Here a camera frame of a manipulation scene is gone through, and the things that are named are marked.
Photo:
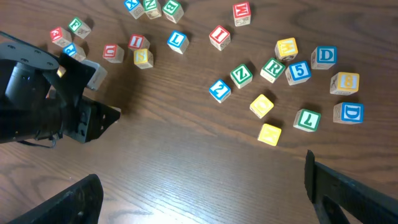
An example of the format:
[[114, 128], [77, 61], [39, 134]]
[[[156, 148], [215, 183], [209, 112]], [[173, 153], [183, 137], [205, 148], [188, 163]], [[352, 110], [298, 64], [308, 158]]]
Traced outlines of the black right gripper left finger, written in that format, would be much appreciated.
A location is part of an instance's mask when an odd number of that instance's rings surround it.
[[97, 224], [104, 192], [96, 174], [90, 174], [9, 224]]

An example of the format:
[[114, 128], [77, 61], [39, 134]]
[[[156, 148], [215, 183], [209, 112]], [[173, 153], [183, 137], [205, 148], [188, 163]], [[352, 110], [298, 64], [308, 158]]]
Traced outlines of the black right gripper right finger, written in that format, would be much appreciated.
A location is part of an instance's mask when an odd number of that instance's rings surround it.
[[344, 210], [361, 223], [397, 223], [397, 200], [305, 158], [305, 189], [320, 223], [348, 223]]

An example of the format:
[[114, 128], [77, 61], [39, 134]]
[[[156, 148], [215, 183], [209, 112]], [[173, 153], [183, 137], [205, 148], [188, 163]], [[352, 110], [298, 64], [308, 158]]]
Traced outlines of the green R block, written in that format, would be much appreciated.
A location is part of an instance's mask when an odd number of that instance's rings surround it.
[[274, 83], [279, 76], [284, 72], [285, 65], [280, 63], [275, 58], [270, 58], [262, 67], [260, 75], [267, 81]]

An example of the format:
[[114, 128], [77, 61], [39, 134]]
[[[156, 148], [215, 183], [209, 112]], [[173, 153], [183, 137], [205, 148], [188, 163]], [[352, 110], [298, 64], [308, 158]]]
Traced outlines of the blue L block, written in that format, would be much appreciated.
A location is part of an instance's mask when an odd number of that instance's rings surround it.
[[184, 52], [186, 51], [188, 45], [189, 45], [189, 40], [187, 38], [187, 36], [177, 30], [174, 30], [168, 41], [167, 41], [168, 46], [180, 53], [180, 54], [184, 54]]

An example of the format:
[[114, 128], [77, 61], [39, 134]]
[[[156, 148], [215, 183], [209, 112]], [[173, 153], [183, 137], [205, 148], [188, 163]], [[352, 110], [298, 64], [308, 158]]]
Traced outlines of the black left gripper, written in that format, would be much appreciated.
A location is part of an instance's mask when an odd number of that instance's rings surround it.
[[1, 142], [98, 139], [121, 110], [84, 96], [95, 69], [55, 56], [5, 32], [1, 36]]

